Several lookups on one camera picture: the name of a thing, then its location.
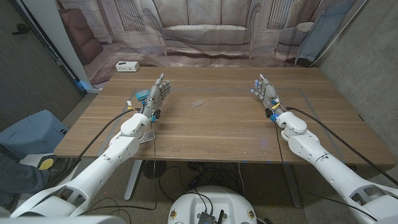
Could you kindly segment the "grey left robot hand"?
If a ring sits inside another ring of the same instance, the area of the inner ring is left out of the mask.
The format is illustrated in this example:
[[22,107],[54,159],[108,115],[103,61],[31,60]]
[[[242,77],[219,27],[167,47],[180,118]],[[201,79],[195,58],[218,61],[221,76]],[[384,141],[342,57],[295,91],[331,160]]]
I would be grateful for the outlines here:
[[150,89],[149,95],[145,100],[142,114],[150,118],[154,111],[162,107],[164,100],[170,92],[171,84],[169,81],[164,81],[164,74],[162,73]]

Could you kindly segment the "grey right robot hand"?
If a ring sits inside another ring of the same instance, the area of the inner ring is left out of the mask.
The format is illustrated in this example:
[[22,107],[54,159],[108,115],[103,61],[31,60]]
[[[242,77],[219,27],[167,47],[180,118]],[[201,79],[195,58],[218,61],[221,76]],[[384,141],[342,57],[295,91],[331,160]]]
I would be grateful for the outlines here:
[[254,81],[254,88],[250,92],[258,97],[265,107],[266,117],[277,119],[286,109],[280,102],[279,95],[274,86],[262,74],[259,74],[260,79]]

